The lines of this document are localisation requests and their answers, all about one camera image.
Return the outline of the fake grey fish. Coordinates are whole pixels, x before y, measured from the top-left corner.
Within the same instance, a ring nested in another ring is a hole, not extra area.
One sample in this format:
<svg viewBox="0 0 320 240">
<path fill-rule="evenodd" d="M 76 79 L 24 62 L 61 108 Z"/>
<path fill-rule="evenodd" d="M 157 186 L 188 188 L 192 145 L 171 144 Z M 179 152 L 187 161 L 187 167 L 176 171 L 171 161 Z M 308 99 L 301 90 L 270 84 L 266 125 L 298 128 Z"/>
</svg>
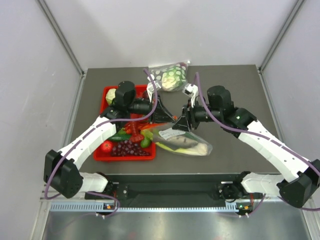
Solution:
<svg viewBox="0 0 320 240">
<path fill-rule="evenodd" d="M 189 149 L 198 145 L 198 141 L 185 137 L 184 135 L 172 136 L 166 140 L 167 145 L 173 149 Z"/>
</svg>

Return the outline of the clear orange zip bag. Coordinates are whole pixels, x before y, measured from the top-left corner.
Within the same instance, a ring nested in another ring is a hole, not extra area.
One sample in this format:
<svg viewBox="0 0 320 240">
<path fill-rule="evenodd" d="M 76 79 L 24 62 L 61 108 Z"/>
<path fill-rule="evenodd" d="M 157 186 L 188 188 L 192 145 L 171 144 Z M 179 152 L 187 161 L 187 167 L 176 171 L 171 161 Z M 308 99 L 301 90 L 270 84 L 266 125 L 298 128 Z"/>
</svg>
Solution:
<svg viewBox="0 0 320 240">
<path fill-rule="evenodd" d="M 198 135 L 173 129 L 172 123 L 155 123 L 143 127 L 140 133 L 158 147 L 179 155 L 208 156 L 213 146 Z"/>
</svg>

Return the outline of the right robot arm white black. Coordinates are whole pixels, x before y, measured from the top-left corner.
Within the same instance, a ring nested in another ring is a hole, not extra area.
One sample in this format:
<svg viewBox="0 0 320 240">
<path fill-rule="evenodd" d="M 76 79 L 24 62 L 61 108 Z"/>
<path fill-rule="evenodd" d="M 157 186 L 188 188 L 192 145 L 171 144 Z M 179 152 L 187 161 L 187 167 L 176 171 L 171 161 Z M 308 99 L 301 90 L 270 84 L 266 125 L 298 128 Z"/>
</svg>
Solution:
<svg viewBox="0 0 320 240">
<path fill-rule="evenodd" d="M 302 208 L 320 187 L 320 161 L 300 156 L 272 135 L 247 109 L 235 107 L 230 92 L 221 85 L 210 87 L 205 100 L 195 84 L 182 92 L 189 97 L 175 130 L 195 130 L 201 122 L 215 122 L 235 138 L 252 147 L 279 174 L 244 171 L 233 180 L 239 198 L 250 193 L 274 195 L 295 208 Z"/>
</svg>

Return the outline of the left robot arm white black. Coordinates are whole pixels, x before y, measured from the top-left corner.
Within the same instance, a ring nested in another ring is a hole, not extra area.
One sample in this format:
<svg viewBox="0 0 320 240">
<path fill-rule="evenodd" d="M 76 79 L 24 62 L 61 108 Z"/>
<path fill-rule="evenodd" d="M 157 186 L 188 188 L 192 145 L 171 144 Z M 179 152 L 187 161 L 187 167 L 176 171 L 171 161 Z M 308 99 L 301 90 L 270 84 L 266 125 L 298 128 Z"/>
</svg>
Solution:
<svg viewBox="0 0 320 240">
<path fill-rule="evenodd" d="M 136 87 L 131 81 L 122 81 L 115 91 L 112 103 L 96 118 L 95 122 L 73 142 L 62 149 L 50 150 L 45 156 L 44 181 L 59 195 L 70 199 L 77 193 L 96 192 L 109 198 L 114 187 L 102 173 L 80 172 L 87 158 L 108 138 L 119 131 L 132 114 L 141 115 L 140 120 L 154 121 L 157 116 L 171 115 L 158 106 L 159 80 L 147 85 L 148 100 L 136 98 Z"/>
</svg>

